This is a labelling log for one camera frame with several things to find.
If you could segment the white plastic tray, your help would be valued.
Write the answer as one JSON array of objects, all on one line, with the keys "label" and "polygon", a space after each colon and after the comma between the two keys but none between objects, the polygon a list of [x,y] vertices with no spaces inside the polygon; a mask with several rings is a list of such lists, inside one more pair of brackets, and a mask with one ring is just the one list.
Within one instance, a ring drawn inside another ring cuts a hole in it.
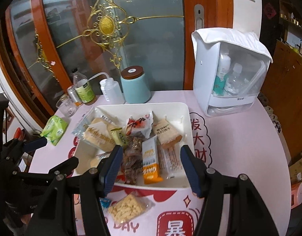
[{"label": "white plastic tray", "polygon": [[108,158],[113,147],[123,148],[117,182],[139,187],[187,188],[180,149],[192,143],[186,104],[151,103],[101,105],[91,108],[76,124],[79,138],[74,156],[81,175]]}]

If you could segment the beige cracker pack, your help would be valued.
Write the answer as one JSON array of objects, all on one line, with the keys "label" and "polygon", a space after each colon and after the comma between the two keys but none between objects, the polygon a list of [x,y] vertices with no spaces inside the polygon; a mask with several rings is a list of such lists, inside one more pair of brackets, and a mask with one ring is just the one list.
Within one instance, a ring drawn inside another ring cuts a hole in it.
[{"label": "beige cracker pack", "polygon": [[155,123],[152,130],[163,149],[172,148],[182,140],[182,135],[166,119]]}]

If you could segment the large bread cake pack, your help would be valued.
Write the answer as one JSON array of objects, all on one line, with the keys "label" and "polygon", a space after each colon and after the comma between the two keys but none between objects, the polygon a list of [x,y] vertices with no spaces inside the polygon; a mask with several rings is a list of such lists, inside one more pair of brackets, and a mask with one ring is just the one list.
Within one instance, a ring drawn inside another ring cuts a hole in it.
[{"label": "large bread cake pack", "polygon": [[111,136],[111,129],[116,127],[113,117],[98,112],[85,114],[76,124],[72,133],[80,140],[105,152],[111,152],[116,143]]}]

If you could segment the blue white snack pack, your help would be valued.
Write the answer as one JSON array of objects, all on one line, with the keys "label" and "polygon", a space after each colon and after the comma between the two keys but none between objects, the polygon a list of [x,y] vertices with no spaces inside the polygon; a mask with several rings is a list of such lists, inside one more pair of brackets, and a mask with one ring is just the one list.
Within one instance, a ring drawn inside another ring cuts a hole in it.
[{"label": "blue white snack pack", "polygon": [[100,198],[100,204],[103,210],[106,210],[111,205],[111,200],[109,198]]}]

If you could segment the light blue canister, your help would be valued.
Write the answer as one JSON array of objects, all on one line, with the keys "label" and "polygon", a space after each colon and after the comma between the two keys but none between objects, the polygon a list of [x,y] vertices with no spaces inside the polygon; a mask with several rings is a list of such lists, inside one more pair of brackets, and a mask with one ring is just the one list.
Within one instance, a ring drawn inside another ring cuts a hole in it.
[{"label": "light blue canister", "polygon": [[143,67],[134,65],[121,71],[121,84],[127,103],[146,103],[151,92]]}]

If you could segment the clear wafer snack pack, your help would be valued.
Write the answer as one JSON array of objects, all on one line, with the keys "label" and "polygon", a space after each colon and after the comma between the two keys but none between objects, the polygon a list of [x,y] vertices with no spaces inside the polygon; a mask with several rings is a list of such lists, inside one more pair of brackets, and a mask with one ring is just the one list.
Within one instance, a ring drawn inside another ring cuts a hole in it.
[{"label": "clear wafer snack pack", "polygon": [[161,145],[157,147],[161,175],[167,180],[179,177],[182,173],[182,165],[175,148],[170,147],[165,149]]}]

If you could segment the white dispenser box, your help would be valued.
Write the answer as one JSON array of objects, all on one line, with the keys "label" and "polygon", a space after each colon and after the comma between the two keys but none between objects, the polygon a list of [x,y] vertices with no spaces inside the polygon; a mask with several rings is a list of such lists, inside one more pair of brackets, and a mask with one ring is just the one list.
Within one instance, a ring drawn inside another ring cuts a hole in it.
[{"label": "white dispenser box", "polygon": [[208,117],[240,113],[257,99],[273,59],[258,36],[232,28],[192,33],[193,91]]}]

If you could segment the small green snack pack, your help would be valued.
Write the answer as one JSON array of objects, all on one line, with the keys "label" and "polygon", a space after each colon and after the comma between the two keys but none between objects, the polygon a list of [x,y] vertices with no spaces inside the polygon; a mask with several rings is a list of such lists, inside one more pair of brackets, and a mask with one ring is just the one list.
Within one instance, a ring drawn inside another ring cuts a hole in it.
[{"label": "small green snack pack", "polygon": [[122,128],[112,128],[110,134],[116,145],[121,146],[123,149],[128,147],[128,142],[122,132]]}]

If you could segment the red edged nut pack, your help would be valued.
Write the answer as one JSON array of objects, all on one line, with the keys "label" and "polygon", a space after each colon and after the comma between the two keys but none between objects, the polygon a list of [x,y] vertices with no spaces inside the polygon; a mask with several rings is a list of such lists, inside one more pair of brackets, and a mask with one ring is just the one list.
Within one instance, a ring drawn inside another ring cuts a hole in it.
[{"label": "red edged nut pack", "polygon": [[128,147],[123,149],[123,160],[120,172],[124,175],[125,184],[135,185],[138,174],[142,172],[144,137],[127,136]]}]

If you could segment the puffed rice snack pack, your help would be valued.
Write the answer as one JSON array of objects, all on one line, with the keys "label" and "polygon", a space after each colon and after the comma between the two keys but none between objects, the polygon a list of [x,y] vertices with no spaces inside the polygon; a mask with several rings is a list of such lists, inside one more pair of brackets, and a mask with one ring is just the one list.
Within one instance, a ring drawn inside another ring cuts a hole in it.
[{"label": "puffed rice snack pack", "polygon": [[133,191],[108,208],[108,213],[116,223],[127,223],[154,207],[154,202]]}]

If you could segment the cardboard box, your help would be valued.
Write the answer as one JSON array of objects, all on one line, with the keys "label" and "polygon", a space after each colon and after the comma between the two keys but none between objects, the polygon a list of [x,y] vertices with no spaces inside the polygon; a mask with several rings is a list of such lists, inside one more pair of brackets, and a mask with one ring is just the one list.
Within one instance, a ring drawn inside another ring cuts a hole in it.
[{"label": "cardboard box", "polygon": [[302,158],[289,167],[291,184],[302,182]]}]

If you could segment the wooden cabinet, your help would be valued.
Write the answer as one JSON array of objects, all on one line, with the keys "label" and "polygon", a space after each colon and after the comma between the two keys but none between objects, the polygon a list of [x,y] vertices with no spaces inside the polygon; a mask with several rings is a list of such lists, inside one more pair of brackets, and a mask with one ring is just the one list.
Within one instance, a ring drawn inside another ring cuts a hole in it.
[{"label": "wooden cabinet", "polygon": [[261,92],[294,163],[302,157],[302,0],[262,0],[260,40],[273,58]]}]

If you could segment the pink cartoon table mat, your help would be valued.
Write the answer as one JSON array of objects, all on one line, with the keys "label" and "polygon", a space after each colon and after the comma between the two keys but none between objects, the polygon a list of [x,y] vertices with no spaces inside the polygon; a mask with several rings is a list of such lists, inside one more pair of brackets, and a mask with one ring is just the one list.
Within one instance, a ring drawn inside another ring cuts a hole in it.
[{"label": "pink cartoon table mat", "polygon": [[285,153],[265,108],[259,101],[246,112],[206,117],[193,91],[156,91],[151,103],[188,105],[195,147],[208,166],[223,175],[246,174],[253,182],[277,226],[286,235],[291,213],[291,184]]}]

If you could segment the white orange oats bar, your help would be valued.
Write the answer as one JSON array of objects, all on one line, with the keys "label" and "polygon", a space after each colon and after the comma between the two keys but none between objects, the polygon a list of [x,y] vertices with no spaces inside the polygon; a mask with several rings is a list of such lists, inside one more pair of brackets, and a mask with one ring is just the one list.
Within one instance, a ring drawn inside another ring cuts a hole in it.
[{"label": "white orange oats bar", "polygon": [[156,135],[142,143],[142,154],[144,184],[162,182],[163,178],[159,168]]}]

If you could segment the red white snack pack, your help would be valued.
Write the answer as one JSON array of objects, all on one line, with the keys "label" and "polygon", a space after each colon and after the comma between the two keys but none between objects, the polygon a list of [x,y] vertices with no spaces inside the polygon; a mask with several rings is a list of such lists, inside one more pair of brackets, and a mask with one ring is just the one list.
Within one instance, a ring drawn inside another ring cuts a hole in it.
[{"label": "red white snack pack", "polygon": [[138,119],[130,117],[126,124],[126,136],[138,136],[148,139],[152,132],[153,122],[152,111]]}]

